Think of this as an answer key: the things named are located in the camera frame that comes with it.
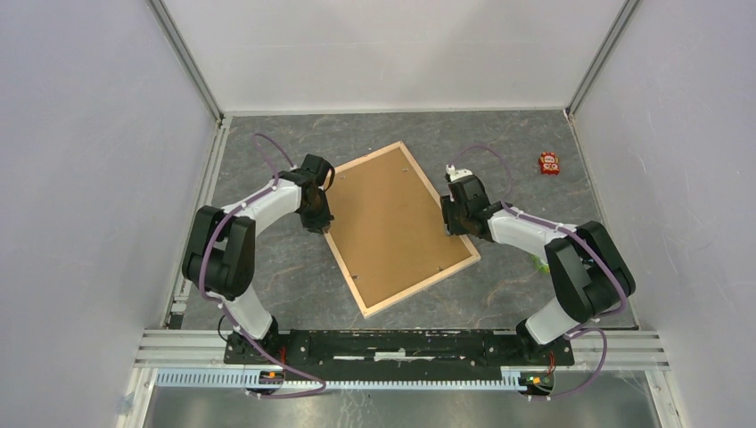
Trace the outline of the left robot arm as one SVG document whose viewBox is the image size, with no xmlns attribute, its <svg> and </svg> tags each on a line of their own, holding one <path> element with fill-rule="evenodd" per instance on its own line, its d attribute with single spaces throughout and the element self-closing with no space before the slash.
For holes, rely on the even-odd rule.
<svg viewBox="0 0 756 428">
<path fill-rule="evenodd" d="M 289 214 L 297 214 L 307 231 L 324 234 L 333 221 L 326 192 L 334 178 L 327 160 L 309 154 L 301 166 L 274 174 L 246 199 L 222 208 L 206 205 L 194 215 L 182 274 L 202 298 L 218 304 L 259 363 L 278 356 L 280 340 L 275 318 L 251 285 L 256 239 Z"/>
</svg>

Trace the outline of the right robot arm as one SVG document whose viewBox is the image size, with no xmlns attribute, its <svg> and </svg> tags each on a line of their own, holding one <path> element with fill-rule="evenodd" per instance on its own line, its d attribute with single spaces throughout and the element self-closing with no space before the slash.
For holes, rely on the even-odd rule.
<svg viewBox="0 0 756 428">
<path fill-rule="evenodd" d="M 445 178 L 449 193 L 440 204 L 448 235 L 513 246 L 548 267 L 555 296 L 518 325 L 514 349 L 521 361 L 537 364 L 550 353 L 551 342 L 627 308 L 635 280 L 604 225 L 556 223 L 492 202 L 468 169 L 449 166 Z"/>
</svg>

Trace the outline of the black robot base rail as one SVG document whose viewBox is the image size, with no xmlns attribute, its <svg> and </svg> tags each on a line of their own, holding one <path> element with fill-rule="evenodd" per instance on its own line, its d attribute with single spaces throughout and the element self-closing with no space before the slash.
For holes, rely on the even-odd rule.
<svg viewBox="0 0 756 428">
<path fill-rule="evenodd" d="M 667 371 L 656 333 L 614 330 L 558 340 L 521 357 L 509 332 L 298 331 L 283 334 L 283 355 L 271 362 L 249 345 L 218 333 L 149 330 L 136 366 L 160 386 L 295 392 L 337 390 L 543 392 L 560 373 Z"/>
</svg>

